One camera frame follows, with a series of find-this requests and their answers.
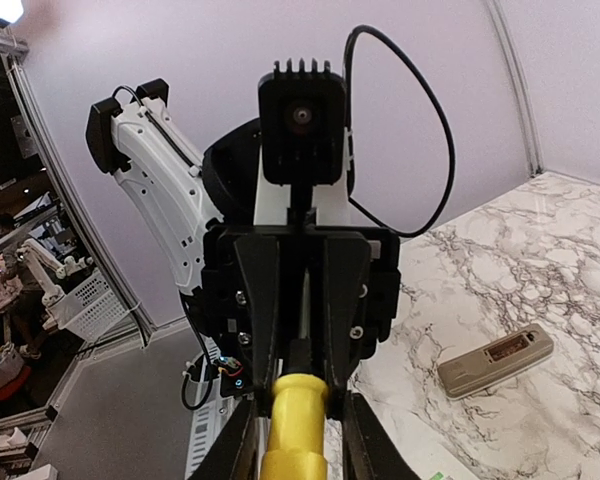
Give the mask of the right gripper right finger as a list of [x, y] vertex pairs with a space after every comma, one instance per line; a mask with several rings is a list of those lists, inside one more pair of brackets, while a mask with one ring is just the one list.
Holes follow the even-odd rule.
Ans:
[[344, 479], [420, 479], [361, 394], [347, 393], [341, 425]]

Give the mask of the white remote control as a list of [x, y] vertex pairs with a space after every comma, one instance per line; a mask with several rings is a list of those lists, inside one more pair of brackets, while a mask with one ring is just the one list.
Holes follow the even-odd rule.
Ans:
[[457, 400], [543, 362], [554, 346], [543, 327], [534, 323], [441, 363], [437, 373], [446, 396]]
[[422, 472], [426, 479], [476, 479], [460, 460], [438, 443], [424, 445], [418, 459], [422, 461]]

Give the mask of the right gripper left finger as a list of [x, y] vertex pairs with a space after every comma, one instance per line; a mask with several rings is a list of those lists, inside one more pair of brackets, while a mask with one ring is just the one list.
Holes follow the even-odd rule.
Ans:
[[241, 401], [189, 479], [256, 479], [259, 441], [257, 419], [255, 402], [250, 399]]

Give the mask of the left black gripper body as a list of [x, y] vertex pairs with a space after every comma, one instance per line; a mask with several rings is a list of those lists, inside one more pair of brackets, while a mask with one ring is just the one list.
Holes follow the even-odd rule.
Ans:
[[249, 389], [279, 374], [346, 391], [397, 310], [399, 241], [347, 221], [344, 135], [271, 132], [251, 120], [204, 153], [221, 218], [203, 241], [202, 331], [238, 360]]

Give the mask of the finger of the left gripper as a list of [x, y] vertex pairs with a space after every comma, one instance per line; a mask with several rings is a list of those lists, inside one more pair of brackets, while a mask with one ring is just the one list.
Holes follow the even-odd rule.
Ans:
[[249, 234], [235, 242], [252, 336], [252, 379], [257, 411], [270, 416], [277, 362], [279, 319], [279, 244], [271, 236]]
[[341, 418], [349, 378], [359, 361], [351, 329], [356, 325], [362, 285], [369, 273], [370, 246], [360, 234], [326, 240], [323, 251], [325, 379], [328, 416]]

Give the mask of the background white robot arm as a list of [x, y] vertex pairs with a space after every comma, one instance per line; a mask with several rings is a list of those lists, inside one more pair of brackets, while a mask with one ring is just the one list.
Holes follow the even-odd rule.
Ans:
[[59, 261], [34, 238], [25, 240], [17, 249], [17, 254], [44, 291], [42, 304], [49, 316], [57, 324], [71, 319], [72, 307], [66, 300], [67, 294], [47, 274], [47, 270], [52, 271], [57, 279], [64, 280], [90, 267], [93, 264], [92, 258], [81, 257], [76, 260], [73, 256], [68, 256], [64, 261]]

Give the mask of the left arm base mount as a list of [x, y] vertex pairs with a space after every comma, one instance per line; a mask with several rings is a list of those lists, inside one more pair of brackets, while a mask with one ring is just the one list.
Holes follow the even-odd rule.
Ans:
[[253, 391], [251, 371], [235, 357], [220, 354], [214, 361], [220, 379], [220, 395], [238, 398]]

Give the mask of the yellow handle screwdriver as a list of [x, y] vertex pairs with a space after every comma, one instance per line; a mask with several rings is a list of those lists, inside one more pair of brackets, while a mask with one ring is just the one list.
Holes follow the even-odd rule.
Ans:
[[305, 270], [297, 334], [290, 340], [283, 374], [273, 385], [273, 405], [261, 479], [325, 479], [324, 423], [328, 386], [316, 371], [312, 281]]

